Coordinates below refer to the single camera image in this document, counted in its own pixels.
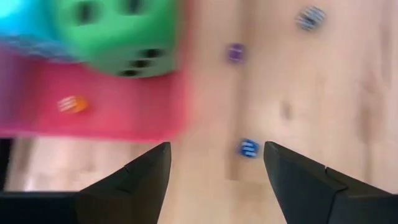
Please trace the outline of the green foam die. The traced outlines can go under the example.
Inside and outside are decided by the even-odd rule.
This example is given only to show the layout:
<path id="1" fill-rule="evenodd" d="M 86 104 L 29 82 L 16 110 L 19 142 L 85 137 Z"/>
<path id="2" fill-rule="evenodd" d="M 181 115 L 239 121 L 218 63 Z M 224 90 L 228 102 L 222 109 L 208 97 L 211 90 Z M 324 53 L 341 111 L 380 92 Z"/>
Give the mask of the green foam die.
<path id="1" fill-rule="evenodd" d="M 74 56 L 90 68 L 147 78 L 177 68 L 178 0 L 53 0 Z"/>

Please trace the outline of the small purple die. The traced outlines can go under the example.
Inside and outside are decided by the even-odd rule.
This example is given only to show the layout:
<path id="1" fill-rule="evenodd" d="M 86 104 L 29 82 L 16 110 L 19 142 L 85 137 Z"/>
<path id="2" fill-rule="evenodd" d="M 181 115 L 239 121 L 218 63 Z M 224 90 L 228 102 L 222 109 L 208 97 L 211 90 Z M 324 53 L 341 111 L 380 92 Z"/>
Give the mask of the small purple die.
<path id="1" fill-rule="evenodd" d="M 231 62 L 242 62 L 245 55 L 245 46 L 241 43 L 232 43 L 228 47 L 228 59 Z"/>

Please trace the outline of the small blue die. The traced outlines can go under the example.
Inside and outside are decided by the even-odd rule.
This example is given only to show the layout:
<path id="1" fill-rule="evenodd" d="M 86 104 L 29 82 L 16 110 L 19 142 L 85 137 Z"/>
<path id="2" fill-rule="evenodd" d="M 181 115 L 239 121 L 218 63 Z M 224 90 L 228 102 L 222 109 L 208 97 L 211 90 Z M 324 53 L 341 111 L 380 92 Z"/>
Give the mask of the small blue die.
<path id="1" fill-rule="evenodd" d="M 259 144 L 250 139 L 243 139 L 239 145 L 240 155 L 248 158 L 255 158 L 258 155 Z"/>

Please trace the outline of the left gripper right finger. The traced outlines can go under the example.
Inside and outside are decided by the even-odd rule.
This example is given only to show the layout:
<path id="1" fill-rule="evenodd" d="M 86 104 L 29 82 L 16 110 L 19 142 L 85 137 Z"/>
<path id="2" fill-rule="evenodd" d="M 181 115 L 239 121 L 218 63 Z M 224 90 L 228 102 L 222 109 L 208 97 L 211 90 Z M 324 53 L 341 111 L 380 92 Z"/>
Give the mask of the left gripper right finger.
<path id="1" fill-rule="evenodd" d="M 265 142 L 264 164 L 287 224 L 328 224 L 338 192 L 326 167 L 272 141 Z"/>

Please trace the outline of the small orange die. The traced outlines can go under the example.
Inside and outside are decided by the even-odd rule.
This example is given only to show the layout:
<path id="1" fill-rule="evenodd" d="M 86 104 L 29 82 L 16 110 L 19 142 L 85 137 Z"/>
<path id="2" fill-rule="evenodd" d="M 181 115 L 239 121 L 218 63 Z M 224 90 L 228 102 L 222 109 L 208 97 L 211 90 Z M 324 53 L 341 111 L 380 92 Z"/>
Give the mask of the small orange die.
<path id="1" fill-rule="evenodd" d="M 68 96 L 57 102 L 58 110 L 62 113 L 79 113 L 87 110 L 88 100 L 82 96 Z"/>

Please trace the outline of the translucent pink plastic tray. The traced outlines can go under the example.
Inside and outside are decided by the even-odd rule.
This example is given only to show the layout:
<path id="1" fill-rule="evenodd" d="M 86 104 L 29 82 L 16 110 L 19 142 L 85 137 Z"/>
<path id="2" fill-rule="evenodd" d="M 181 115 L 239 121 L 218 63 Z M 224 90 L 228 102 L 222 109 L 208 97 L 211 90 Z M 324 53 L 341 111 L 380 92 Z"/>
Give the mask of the translucent pink plastic tray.
<path id="1" fill-rule="evenodd" d="M 0 137 L 164 141 L 185 125 L 187 83 L 185 68 L 161 77 L 118 78 L 0 48 Z M 73 95 L 86 98 L 88 109 L 60 112 L 57 102 Z"/>

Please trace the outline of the small black die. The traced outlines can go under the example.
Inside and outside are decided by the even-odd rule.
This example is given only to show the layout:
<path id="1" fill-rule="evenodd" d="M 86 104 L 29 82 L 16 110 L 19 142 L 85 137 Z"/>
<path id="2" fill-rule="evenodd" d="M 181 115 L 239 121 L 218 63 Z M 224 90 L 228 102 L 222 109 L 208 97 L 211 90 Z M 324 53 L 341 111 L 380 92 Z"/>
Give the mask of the small black die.
<path id="1" fill-rule="evenodd" d="M 316 6 L 309 6 L 301 10 L 296 17 L 296 24 L 303 30 L 313 31 L 323 24 L 326 13 Z"/>

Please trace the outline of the turquoise foam die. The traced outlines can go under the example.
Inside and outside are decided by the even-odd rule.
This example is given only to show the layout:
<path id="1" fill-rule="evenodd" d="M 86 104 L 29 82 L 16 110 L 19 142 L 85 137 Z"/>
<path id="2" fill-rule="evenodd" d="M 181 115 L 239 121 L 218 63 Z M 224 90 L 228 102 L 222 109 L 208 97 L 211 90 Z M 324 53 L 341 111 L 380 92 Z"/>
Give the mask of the turquoise foam die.
<path id="1" fill-rule="evenodd" d="M 0 44 L 23 55 L 71 62 L 52 12 L 52 0 L 0 0 Z"/>

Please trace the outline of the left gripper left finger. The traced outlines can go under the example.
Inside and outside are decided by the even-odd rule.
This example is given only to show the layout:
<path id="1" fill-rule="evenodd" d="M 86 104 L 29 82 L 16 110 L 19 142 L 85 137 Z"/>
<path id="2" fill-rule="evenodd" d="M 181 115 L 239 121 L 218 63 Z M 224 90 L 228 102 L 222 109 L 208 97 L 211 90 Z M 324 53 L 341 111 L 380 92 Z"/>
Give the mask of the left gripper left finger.
<path id="1" fill-rule="evenodd" d="M 157 224 L 167 191 L 171 144 L 163 142 L 76 196 L 80 224 Z"/>

